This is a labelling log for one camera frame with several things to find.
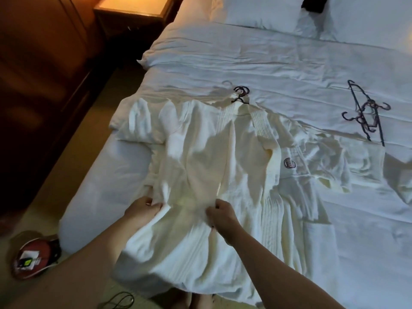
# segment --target hand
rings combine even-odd
[[[132,220],[138,229],[147,225],[160,211],[163,204],[152,205],[152,199],[143,196],[135,200],[124,212],[124,218]]]
[[[206,209],[206,216],[212,227],[216,228],[226,243],[233,246],[233,240],[239,230],[242,230],[236,214],[230,203],[216,199],[215,207]]]

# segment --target person's left hand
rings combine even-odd
[[[162,208],[161,203],[152,205],[152,199],[143,196],[135,200],[124,212],[124,218],[132,220],[137,228],[147,225]]]

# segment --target embroidered logo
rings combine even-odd
[[[289,168],[289,169],[296,168],[296,163],[294,161],[291,161],[289,157],[283,161],[283,164],[285,165],[286,168]]]

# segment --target bed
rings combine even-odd
[[[219,98],[234,85],[250,88],[262,108],[314,127],[362,136],[342,119],[354,113],[347,80],[379,102],[386,142],[385,182],[354,185],[340,194],[321,190],[335,226],[339,301],[346,308],[410,308],[412,205],[399,193],[402,171],[412,169],[412,57],[396,51],[279,32],[211,23],[210,0],[184,0],[145,54],[148,72],[135,95],[111,121],[117,129],[131,102],[148,91],[178,88],[198,98]],[[74,253],[120,218],[145,178],[151,160],[142,144],[118,141],[113,131],[60,221],[62,249]],[[373,134],[379,141],[379,135]]]

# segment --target floor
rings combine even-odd
[[[38,280],[17,281],[12,278],[9,265],[13,253],[30,239],[57,233],[59,219],[111,133],[108,124],[117,105],[121,99],[136,92],[143,76],[144,71],[138,66],[128,66],[114,72],[13,232],[0,236],[0,307]],[[101,301],[107,301],[124,290],[115,281],[109,280]],[[131,308],[167,308],[172,294],[171,291],[153,300],[135,295]],[[214,308],[247,309],[252,306],[217,297]]]

